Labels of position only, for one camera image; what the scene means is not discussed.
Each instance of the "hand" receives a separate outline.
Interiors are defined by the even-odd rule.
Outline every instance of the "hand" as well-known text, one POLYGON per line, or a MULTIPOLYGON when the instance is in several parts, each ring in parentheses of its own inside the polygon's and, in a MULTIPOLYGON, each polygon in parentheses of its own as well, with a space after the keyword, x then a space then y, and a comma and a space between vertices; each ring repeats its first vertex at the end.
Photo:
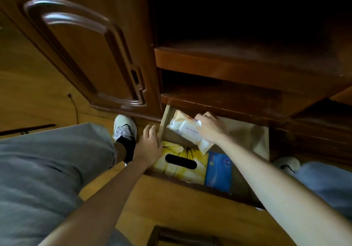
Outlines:
POLYGON ((229 135, 224 121, 217 119, 210 112, 204 115, 197 114, 196 120, 200 120, 202 126, 197 127, 199 134, 208 142, 218 144, 223 135, 229 135))
POLYGON ((143 136, 135 146, 133 161, 145 165, 145 169, 151 167, 161 157, 163 144, 156 139, 156 125, 147 125, 144 128, 143 136))

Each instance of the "person's left hand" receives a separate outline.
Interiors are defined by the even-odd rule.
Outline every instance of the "person's left hand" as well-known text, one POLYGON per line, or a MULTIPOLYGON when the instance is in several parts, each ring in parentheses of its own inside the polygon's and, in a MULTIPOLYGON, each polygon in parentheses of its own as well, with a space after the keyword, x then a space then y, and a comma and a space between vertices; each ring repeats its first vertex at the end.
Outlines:
POLYGON ((145 165, 145 169, 151 167, 161 157, 163 144, 156 139, 156 125, 147 125, 144 128, 143 136, 134 149, 133 161, 145 165))

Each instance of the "person's left arm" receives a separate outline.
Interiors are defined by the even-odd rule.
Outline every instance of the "person's left arm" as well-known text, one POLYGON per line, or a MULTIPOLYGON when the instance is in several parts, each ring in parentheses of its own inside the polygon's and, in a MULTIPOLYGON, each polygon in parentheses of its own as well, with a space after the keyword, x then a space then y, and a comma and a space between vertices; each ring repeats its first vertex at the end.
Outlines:
POLYGON ((75 210, 39 246, 106 245, 134 185, 161 156, 156 126, 147 126, 133 160, 110 182, 75 210))

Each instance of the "black sock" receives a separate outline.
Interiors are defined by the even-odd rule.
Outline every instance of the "black sock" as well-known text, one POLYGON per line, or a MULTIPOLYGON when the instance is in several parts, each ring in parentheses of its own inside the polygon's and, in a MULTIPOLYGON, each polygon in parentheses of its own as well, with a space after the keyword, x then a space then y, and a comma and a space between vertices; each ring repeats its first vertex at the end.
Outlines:
POLYGON ((132 137, 132 140, 129 140, 123 136, 119 137, 116 142, 121 143, 124 145, 126 149, 126 158, 125 158, 125 163, 129 163, 133 159, 133 153, 134 153, 134 148, 135 148, 135 138, 132 137))

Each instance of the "pants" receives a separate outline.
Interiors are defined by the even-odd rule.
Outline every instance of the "pants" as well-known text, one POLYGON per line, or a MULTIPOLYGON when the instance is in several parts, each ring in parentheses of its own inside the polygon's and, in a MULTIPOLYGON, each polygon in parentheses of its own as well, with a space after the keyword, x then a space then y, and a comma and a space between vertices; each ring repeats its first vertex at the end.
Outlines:
MULTIPOLYGON (((0 245, 38 245, 115 164, 108 131, 92 123, 0 140, 0 245)), ((108 245, 130 245, 115 230, 108 245)))

